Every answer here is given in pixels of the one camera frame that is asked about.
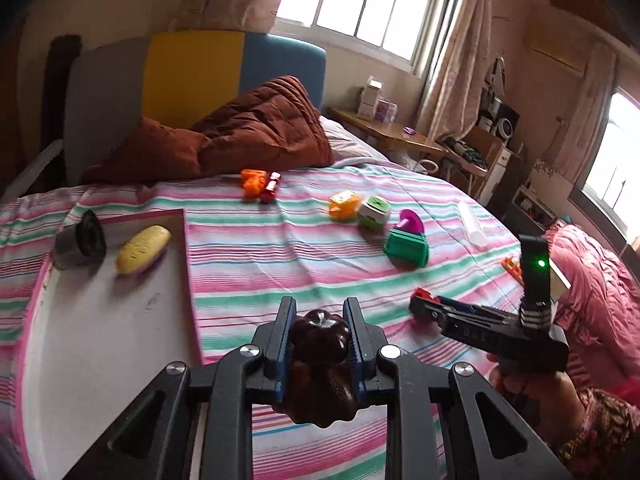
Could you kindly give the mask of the patterned sleeve forearm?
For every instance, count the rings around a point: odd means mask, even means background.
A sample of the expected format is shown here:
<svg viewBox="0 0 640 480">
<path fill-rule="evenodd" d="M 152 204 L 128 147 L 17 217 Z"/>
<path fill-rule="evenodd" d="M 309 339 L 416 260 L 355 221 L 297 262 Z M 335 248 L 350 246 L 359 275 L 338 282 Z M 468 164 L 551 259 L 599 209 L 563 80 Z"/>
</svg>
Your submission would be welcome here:
<svg viewBox="0 0 640 480">
<path fill-rule="evenodd" d="M 639 479 L 639 408 L 600 389 L 582 389 L 585 417 L 554 449 L 574 479 Z"/>
</svg>

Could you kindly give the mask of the person's right hand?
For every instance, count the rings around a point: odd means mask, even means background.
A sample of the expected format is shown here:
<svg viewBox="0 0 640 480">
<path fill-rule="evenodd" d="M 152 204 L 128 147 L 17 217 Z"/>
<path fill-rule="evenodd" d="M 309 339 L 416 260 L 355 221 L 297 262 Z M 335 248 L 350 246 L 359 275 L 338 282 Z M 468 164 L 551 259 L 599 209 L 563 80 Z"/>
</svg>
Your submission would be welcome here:
<svg viewBox="0 0 640 480">
<path fill-rule="evenodd" d="M 527 423 L 549 448 L 560 448 L 576 437 L 587 408 L 566 373 L 506 375 L 498 367 L 498 356 L 487 353 L 486 359 L 495 364 L 489 382 L 496 390 L 503 396 L 522 394 L 537 405 L 538 415 Z"/>
</svg>

